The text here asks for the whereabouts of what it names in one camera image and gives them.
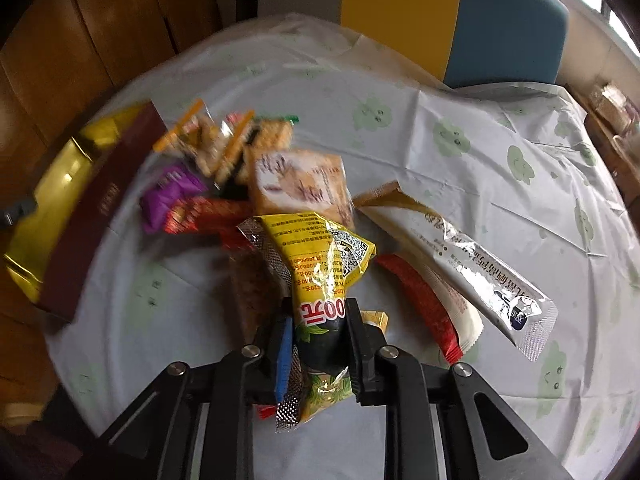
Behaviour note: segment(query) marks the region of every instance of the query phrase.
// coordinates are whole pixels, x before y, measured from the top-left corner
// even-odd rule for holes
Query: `purple wrapper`
[[[151,234],[162,229],[166,215],[176,200],[198,195],[206,190],[202,181],[183,164],[164,168],[156,185],[140,198],[145,232]]]

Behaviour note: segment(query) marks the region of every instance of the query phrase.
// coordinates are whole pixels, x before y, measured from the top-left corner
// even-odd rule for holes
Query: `screw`
[[[380,347],[378,354],[386,359],[395,359],[400,355],[400,352],[395,346],[386,345]]]
[[[166,372],[169,375],[180,376],[187,371],[187,365],[181,361],[176,361],[175,363],[171,363],[166,368]]]
[[[254,359],[260,355],[260,349],[256,345],[247,345],[242,347],[242,355]]]
[[[456,363],[453,365],[453,371],[460,377],[469,377],[474,372],[474,369],[466,363]]]

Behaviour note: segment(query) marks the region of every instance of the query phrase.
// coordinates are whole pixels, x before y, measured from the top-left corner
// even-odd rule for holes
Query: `triangular cutout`
[[[529,449],[527,441],[506,419],[502,412],[491,402],[485,394],[475,394],[474,401],[489,452],[495,460],[524,453]]]

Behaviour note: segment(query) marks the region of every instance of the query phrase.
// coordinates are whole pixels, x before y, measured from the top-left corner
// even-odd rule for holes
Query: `qr code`
[[[362,264],[367,255],[367,245],[346,231],[331,229],[330,232],[338,245],[342,259],[342,273],[346,276]]]

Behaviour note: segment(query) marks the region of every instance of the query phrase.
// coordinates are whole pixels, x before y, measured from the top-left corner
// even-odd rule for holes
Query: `tablecloth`
[[[167,125],[201,97],[213,116],[299,116],[294,144],[339,153],[352,194],[399,180],[550,296],[529,362],[487,320],[464,357],[577,480],[602,480],[640,420],[640,248],[607,168],[560,87],[448,91],[383,45],[300,15],[227,29],[127,85],[101,111],[151,99]],[[447,132],[455,131],[454,143]],[[150,155],[95,255],[77,319],[47,335],[62,383],[100,433],[170,362],[241,344],[215,239],[145,235],[138,199],[169,160]],[[394,244],[363,216],[357,230]],[[444,366],[427,327],[378,268],[348,291],[385,310],[388,340]],[[292,433],[255,427],[256,478],[380,478],[384,410],[353,398]]]

